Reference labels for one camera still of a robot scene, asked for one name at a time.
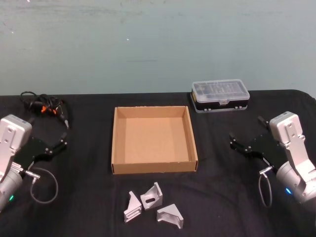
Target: aluminum angle bracket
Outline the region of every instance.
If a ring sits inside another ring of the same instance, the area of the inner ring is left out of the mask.
[[[151,208],[162,205],[162,192],[157,182],[149,189],[145,194],[140,196],[144,209],[149,210]]]
[[[157,221],[166,221],[178,226],[179,229],[182,229],[184,219],[176,205],[172,204],[157,210]]]
[[[142,204],[137,199],[135,194],[130,191],[129,192],[130,199],[127,210],[124,212],[124,222],[129,222],[130,220],[134,219],[136,216],[142,213]]]

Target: light blue wall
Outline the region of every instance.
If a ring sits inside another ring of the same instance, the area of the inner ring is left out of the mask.
[[[316,96],[315,76],[315,0],[0,0],[2,95],[242,79]]]

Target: blue led light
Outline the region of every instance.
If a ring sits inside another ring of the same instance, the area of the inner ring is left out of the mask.
[[[289,190],[288,188],[285,188],[285,190],[288,194],[292,194],[291,190]]]

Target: table surface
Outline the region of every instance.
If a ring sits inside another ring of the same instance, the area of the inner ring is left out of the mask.
[[[299,115],[310,159],[316,163],[316,102],[296,90],[251,91],[246,111],[197,114],[188,93],[64,95],[74,116],[68,149],[51,162],[39,162],[55,174],[58,198],[49,205],[35,203],[31,180],[0,214],[2,237],[125,237],[125,236],[315,236],[315,215],[299,205],[271,177],[272,207],[265,208],[258,192],[259,160],[247,160],[230,149],[229,132],[242,141],[266,133],[257,116],[266,119],[291,111]],[[111,147],[116,106],[188,105],[196,140],[197,172],[111,174]],[[0,118],[15,114],[28,119],[17,96],[0,97]],[[33,135],[53,144],[65,129],[55,118],[37,118]],[[125,224],[128,192],[138,197],[154,182],[163,192],[163,206],[175,203],[184,228],[156,221],[156,209]],[[44,178],[39,198],[54,193]]]

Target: cardboard box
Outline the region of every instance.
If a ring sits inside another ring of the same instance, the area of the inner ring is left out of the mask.
[[[197,167],[187,106],[115,108],[113,174],[184,172]]]

